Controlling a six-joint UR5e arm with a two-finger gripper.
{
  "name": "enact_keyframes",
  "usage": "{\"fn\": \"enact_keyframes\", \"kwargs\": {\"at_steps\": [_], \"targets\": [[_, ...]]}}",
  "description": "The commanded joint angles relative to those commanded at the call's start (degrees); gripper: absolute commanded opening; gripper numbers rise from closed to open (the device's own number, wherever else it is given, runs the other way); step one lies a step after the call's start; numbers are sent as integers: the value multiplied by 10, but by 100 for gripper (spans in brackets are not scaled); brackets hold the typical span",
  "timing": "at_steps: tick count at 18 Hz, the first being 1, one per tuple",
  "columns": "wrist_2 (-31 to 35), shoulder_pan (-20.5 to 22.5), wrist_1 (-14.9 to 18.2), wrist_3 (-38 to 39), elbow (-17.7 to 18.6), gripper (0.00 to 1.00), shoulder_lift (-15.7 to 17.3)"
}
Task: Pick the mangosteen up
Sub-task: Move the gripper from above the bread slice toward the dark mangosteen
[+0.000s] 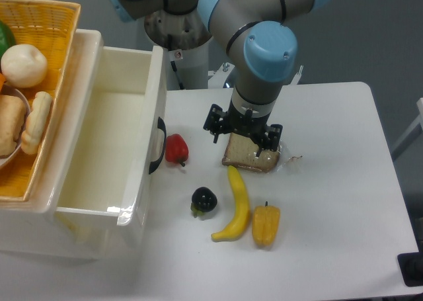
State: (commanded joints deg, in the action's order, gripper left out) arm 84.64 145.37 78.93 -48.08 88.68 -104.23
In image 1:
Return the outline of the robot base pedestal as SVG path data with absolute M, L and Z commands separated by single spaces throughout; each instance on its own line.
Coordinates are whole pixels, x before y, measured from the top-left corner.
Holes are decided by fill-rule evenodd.
M 183 15 L 156 11 L 144 18 L 144 29 L 150 41 L 165 51 L 169 90 L 208 86 L 212 35 L 197 10 Z

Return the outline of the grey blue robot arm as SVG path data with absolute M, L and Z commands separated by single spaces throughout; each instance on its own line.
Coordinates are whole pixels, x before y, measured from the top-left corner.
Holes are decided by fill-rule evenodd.
M 110 0 L 124 22 L 161 15 L 159 44 L 175 49 L 171 17 L 184 19 L 196 36 L 206 35 L 225 50 L 238 72 L 227 110 L 212 105 L 205 130 L 214 137 L 236 133 L 259 151 L 276 151 L 282 126 L 268 118 L 289 77 L 297 39 L 286 21 L 320 9 L 330 0 Z

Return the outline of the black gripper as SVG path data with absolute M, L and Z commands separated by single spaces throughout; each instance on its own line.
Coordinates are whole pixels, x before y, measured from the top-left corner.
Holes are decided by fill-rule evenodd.
M 233 103 L 229 104 L 227 112 L 217 104 L 212 104 L 203 129 L 209 131 L 216 144 L 221 134 L 236 133 L 251 138 L 258 146 L 256 155 L 262 151 L 277 151 L 280 145 L 283 126 L 281 124 L 267 125 L 268 116 L 255 118 L 252 111 L 244 114 L 238 111 Z

